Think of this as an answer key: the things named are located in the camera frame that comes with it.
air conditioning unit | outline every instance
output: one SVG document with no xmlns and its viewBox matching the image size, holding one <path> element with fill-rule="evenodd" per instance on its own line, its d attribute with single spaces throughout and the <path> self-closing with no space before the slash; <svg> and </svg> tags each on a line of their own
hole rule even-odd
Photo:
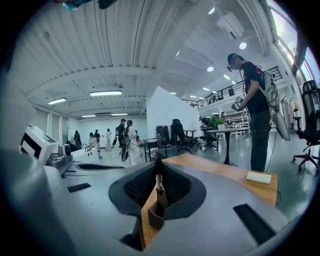
<svg viewBox="0 0 320 256">
<path fill-rule="evenodd" d="M 216 25 L 223 31 L 226 31 L 230 39 L 237 40 L 241 38 L 245 31 L 240 21 L 232 12 L 229 12 L 227 15 L 218 19 Z"/>
</svg>

black t-shirt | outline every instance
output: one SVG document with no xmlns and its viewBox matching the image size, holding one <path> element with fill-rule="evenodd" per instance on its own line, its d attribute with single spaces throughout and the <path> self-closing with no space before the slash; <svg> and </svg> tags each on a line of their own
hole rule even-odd
<svg viewBox="0 0 320 256">
<path fill-rule="evenodd" d="M 252 62 L 247 61 L 242 65 L 245 93 L 247 94 L 251 86 L 250 80 L 257 81 L 262 89 L 265 89 L 264 73 Z M 259 114 L 263 109 L 268 109 L 267 99 L 259 89 L 257 93 L 246 104 L 249 114 Z"/>
</svg>

railing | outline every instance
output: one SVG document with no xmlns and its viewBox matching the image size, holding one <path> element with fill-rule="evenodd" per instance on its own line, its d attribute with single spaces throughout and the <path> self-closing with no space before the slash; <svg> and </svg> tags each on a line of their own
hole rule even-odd
<svg viewBox="0 0 320 256">
<path fill-rule="evenodd" d="M 282 76 L 279 71 L 279 67 L 275 66 L 267 70 L 268 72 L 272 73 L 274 75 L 274 80 L 277 81 L 279 79 L 282 79 Z M 226 88 L 223 88 L 216 93 L 211 93 L 209 96 L 200 99 L 198 101 L 194 100 L 188 100 L 188 99 L 183 99 L 187 104 L 189 104 L 193 108 L 200 109 L 204 106 L 210 105 L 212 103 L 221 101 L 226 98 L 233 97 L 234 95 L 238 96 L 244 96 L 244 90 L 245 90 L 245 83 L 244 81 L 237 82 L 236 84 L 233 84 L 231 86 L 228 86 Z"/>
</svg>

white wall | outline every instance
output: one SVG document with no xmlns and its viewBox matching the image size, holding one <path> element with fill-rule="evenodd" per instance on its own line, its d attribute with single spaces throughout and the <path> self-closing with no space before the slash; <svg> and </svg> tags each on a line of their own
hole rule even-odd
<svg viewBox="0 0 320 256">
<path fill-rule="evenodd" d="M 156 135 L 156 126 L 165 125 L 169 128 L 173 119 L 179 119 L 184 130 L 197 130 L 195 137 L 201 134 L 198 109 L 159 86 L 146 101 L 146 116 L 149 138 Z"/>
<path fill-rule="evenodd" d="M 135 130 L 138 131 L 140 140 L 148 139 L 147 118 L 145 116 L 141 116 L 141 117 L 125 116 L 123 118 L 126 120 L 132 120 L 133 127 Z M 89 142 L 89 134 L 90 133 L 94 134 L 96 129 L 98 129 L 99 134 L 101 135 L 100 147 L 105 147 L 105 144 L 107 143 L 107 138 L 106 138 L 107 128 L 109 128 L 111 131 L 111 143 L 112 143 L 112 140 L 114 139 L 116 134 L 116 127 L 119 126 L 121 119 L 122 117 L 80 120 L 78 122 L 79 127 L 75 127 L 75 129 L 78 129 L 80 133 L 81 142 L 86 144 Z"/>
</svg>

ceiling beam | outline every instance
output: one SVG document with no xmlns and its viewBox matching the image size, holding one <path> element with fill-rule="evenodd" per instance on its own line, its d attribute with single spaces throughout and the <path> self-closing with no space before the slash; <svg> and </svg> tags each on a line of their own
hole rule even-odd
<svg viewBox="0 0 320 256">
<path fill-rule="evenodd" d="M 137 76 L 153 76 L 156 74 L 155 68 L 146 67 L 131 67 L 131 66 L 116 66 L 116 67 L 100 67 L 87 70 L 81 70 L 79 72 L 67 74 L 59 78 L 53 79 L 45 84 L 30 91 L 26 97 L 27 99 L 38 95 L 46 90 L 61 86 L 71 81 L 86 79 L 89 77 L 103 77 L 111 75 L 137 75 Z"/>
</svg>

